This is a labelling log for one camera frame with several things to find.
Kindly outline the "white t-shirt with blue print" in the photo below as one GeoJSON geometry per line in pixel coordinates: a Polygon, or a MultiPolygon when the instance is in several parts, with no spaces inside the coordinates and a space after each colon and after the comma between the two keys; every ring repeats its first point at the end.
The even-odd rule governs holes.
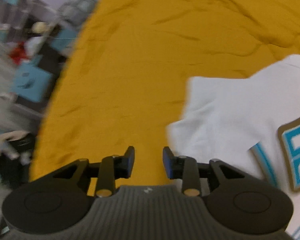
{"type": "Polygon", "coordinates": [[[247,79],[191,77],[183,115],[167,132],[177,154],[220,159],[288,194],[287,232],[300,239],[300,55],[247,79]]]}

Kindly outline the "mustard yellow bed cover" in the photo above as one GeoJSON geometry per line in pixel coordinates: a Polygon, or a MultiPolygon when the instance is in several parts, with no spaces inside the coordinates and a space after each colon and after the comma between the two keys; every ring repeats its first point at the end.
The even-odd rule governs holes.
{"type": "Polygon", "coordinates": [[[118,185],[164,185],[166,126],[191,76],[246,78],[300,54],[300,0],[100,0],[40,127],[31,180],[136,150],[118,185]]]}

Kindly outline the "blue smiley storage box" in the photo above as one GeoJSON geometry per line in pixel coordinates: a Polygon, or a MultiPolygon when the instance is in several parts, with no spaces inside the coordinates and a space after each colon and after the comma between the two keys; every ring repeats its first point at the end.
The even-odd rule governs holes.
{"type": "Polygon", "coordinates": [[[53,74],[39,68],[42,55],[23,60],[13,78],[11,92],[32,102],[41,102],[53,74]]]}

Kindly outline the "red bag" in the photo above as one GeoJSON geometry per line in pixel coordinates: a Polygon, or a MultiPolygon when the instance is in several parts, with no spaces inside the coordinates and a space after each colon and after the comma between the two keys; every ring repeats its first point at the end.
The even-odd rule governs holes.
{"type": "Polygon", "coordinates": [[[9,57],[16,65],[19,65],[23,60],[28,59],[24,45],[25,42],[19,42],[9,53],[9,57]]]}

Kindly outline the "lilac shelf unit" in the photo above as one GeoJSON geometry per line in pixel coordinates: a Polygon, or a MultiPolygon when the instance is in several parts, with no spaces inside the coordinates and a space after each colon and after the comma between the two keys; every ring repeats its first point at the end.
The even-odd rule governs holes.
{"type": "Polygon", "coordinates": [[[77,32],[95,4],[95,0],[0,0],[0,42],[26,40],[37,22],[77,32]]]}

